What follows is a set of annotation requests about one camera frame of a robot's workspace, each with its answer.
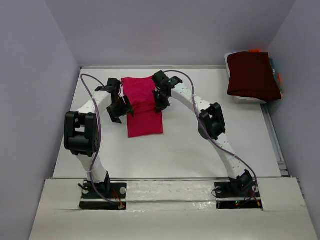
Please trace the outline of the pink t-shirt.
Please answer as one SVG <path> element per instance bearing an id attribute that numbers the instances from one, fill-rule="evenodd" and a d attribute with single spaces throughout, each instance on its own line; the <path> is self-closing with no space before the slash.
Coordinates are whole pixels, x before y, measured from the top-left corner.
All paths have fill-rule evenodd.
<path id="1" fill-rule="evenodd" d="M 162 113 L 156 112 L 153 91 L 156 89 L 151 77 L 124 77 L 123 93 L 128 97 L 134 116 L 127 115 L 127 132 L 129 138 L 164 133 Z"/>

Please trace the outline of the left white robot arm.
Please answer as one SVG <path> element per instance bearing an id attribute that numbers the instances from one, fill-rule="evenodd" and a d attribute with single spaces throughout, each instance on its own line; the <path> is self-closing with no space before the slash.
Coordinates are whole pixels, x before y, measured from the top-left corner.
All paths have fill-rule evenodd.
<path id="1" fill-rule="evenodd" d="M 94 191 L 104 198 L 110 194 L 111 180 L 99 158 L 102 141 L 101 113 L 106 111 L 113 123 L 121 124 L 120 117 L 134 116 L 134 109 L 127 95 L 121 95 L 122 82 L 109 78 L 91 93 L 84 84 L 90 100 L 64 117 L 64 148 L 76 156 L 87 175 L 86 191 Z"/>

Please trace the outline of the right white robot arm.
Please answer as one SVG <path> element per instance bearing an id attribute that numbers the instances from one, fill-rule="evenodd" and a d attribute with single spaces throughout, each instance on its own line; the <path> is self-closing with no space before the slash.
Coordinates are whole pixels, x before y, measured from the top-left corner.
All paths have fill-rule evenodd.
<path id="1" fill-rule="evenodd" d="M 213 145 L 226 169 L 231 192 L 235 196 L 242 196 L 251 188 L 251 184 L 254 184 L 253 192 L 255 192 L 258 188 L 257 176 L 254 170 L 235 154 L 226 134 L 221 105 L 217 102 L 209 103 L 197 96 L 195 86 L 187 74 L 178 70 L 172 72 L 187 77 L 191 88 L 188 88 L 179 77 L 168 77 L 167 71 L 158 71 L 152 76 L 155 84 L 153 91 L 155 110 L 161 112 L 169 107 L 169 98 L 179 101 L 191 110 L 197 118 L 199 134 Z"/>

